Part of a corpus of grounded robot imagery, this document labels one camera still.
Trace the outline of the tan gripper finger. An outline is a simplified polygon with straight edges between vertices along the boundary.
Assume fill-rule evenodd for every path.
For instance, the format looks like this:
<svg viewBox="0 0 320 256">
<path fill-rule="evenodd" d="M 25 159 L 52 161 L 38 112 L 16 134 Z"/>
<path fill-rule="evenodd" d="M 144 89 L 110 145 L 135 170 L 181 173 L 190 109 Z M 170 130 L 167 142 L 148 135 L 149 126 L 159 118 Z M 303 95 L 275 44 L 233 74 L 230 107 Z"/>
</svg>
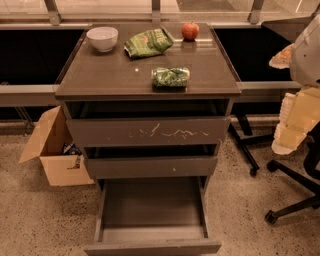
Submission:
<svg viewBox="0 0 320 256">
<path fill-rule="evenodd" d="M 276 69 L 285 69 L 290 66 L 291 54 L 294 48 L 293 44 L 286 46 L 283 50 L 278 52 L 269 61 L 269 65 Z"/>
<path fill-rule="evenodd" d="M 320 121 L 320 90 L 308 88 L 286 93 L 282 100 L 272 150 L 278 155 L 295 151 Z"/>
</svg>

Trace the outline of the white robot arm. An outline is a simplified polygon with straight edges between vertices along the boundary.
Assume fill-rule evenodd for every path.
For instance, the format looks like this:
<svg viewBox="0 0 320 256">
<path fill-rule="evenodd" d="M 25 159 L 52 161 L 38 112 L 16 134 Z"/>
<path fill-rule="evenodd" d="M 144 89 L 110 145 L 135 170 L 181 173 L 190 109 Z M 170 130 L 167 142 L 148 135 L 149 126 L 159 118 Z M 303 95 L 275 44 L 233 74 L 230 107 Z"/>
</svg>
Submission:
<svg viewBox="0 0 320 256">
<path fill-rule="evenodd" d="M 320 15 L 294 43 L 273 56 L 269 65 L 288 68 L 291 79 L 301 85 L 299 92 L 286 93 L 282 100 L 271 146 L 274 153 L 288 155 L 320 121 Z"/>
</svg>

